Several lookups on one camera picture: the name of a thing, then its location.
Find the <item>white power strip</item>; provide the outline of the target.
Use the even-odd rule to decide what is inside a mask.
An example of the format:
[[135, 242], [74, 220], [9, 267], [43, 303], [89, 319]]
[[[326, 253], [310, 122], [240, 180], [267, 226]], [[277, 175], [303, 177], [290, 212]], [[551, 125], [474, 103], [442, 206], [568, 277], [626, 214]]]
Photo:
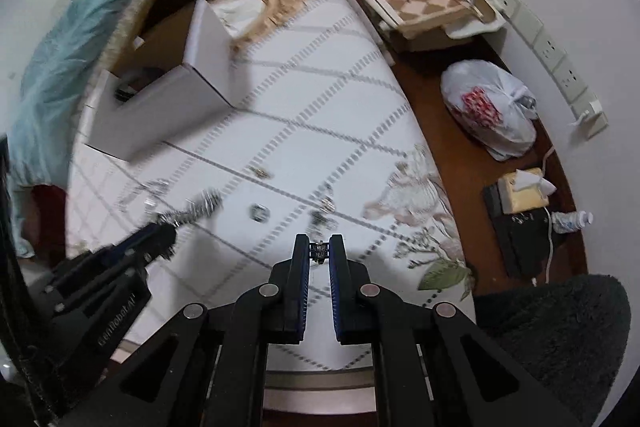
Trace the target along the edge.
[[602, 103], [541, 19], [521, 0], [496, 0], [499, 11], [553, 79], [574, 116], [573, 127], [589, 140], [608, 127]]

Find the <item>white plastic bag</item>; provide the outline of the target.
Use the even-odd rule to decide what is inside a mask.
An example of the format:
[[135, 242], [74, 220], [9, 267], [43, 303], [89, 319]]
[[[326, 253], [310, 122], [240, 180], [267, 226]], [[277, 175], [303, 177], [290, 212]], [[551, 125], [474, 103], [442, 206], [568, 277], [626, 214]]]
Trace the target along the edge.
[[457, 62], [442, 73], [440, 92], [454, 119], [495, 160], [522, 157], [533, 147], [537, 100], [510, 72], [486, 61]]

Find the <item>small gold earring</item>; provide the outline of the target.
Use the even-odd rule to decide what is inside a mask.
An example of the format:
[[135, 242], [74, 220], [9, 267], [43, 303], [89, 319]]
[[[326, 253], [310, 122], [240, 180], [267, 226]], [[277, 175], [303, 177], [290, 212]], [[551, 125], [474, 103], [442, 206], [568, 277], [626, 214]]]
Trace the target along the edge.
[[252, 170], [252, 173], [254, 173], [254, 176], [258, 179], [269, 180], [273, 178], [272, 172], [264, 166], [252, 166], [250, 170]]

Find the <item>yellow tissue box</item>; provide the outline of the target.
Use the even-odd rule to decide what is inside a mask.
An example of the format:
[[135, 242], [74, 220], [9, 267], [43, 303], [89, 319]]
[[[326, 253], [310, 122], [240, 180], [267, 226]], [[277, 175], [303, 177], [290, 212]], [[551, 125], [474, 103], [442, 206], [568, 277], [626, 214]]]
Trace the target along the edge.
[[490, 212], [513, 215], [549, 205], [556, 186], [548, 181], [540, 168], [516, 169], [486, 186], [483, 196]]

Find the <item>clear plastic bottle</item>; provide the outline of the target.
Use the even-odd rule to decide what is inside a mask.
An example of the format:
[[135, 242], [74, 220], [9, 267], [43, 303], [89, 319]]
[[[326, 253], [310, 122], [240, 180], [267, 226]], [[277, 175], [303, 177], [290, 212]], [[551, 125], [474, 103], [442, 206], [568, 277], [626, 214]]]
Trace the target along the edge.
[[575, 233], [593, 224], [593, 213], [585, 210], [554, 212], [551, 215], [551, 222], [555, 233]]

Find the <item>white cardboard box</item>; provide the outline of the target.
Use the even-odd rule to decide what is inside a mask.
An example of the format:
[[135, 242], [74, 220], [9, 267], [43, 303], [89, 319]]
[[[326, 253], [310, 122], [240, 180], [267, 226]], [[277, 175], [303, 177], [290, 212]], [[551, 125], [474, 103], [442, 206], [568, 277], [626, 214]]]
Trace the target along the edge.
[[[149, 84], [124, 104], [119, 83]], [[206, 0], [158, 24], [142, 46], [125, 55], [96, 84], [96, 105], [86, 144], [132, 161], [152, 146], [232, 105], [231, 37]]]

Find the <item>black box on floor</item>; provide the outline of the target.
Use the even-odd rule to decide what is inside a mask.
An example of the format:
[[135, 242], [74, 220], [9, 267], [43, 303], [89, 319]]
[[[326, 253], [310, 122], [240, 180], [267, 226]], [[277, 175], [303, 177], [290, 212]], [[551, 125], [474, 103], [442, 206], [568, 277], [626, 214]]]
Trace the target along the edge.
[[511, 279], [529, 281], [542, 272], [552, 251], [550, 212], [546, 207], [491, 217], [501, 259]]

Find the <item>white crumpled paper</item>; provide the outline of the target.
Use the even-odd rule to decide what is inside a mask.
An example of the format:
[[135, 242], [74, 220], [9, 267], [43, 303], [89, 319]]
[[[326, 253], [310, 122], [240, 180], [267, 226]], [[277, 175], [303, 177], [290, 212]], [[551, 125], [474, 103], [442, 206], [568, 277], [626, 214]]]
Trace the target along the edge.
[[247, 35], [266, 12], [262, 0], [221, 0], [212, 3], [212, 8], [233, 39]]

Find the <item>black smart watch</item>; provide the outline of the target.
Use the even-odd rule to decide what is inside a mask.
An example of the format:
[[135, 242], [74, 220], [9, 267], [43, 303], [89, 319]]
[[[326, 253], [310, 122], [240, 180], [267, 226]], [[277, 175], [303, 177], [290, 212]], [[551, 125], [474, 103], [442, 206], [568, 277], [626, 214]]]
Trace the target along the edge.
[[149, 81], [144, 78], [123, 81], [116, 87], [114, 91], [114, 99], [120, 104], [127, 103], [134, 96], [139, 94], [148, 84]]

